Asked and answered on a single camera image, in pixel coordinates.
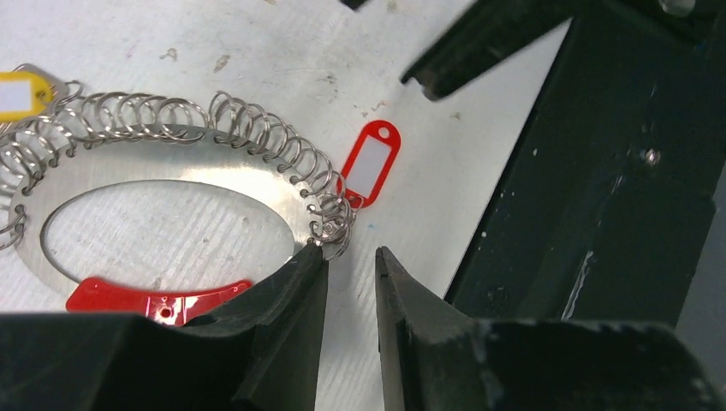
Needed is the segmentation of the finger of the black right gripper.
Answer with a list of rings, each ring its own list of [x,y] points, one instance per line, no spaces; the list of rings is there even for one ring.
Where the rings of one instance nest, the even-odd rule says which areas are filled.
[[[475,1],[403,72],[424,96],[458,92],[567,20],[590,13],[596,1]]]

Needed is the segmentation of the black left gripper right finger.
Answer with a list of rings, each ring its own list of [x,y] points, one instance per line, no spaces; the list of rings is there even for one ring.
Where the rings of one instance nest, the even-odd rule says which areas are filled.
[[[388,410],[707,410],[703,367],[667,328],[475,319],[375,253]]]

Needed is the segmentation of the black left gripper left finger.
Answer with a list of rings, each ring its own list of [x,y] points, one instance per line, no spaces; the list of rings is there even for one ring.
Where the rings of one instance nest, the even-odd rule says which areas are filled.
[[[4,410],[312,410],[329,264],[302,248],[181,327],[130,313],[1,317]]]

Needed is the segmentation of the red key tag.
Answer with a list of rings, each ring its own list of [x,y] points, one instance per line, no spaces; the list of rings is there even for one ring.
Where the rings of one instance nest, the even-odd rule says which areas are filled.
[[[401,134],[391,122],[373,120],[361,129],[342,167],[345,188],[337,184],[353,208],[366,208],[378,198],[401,144]]]

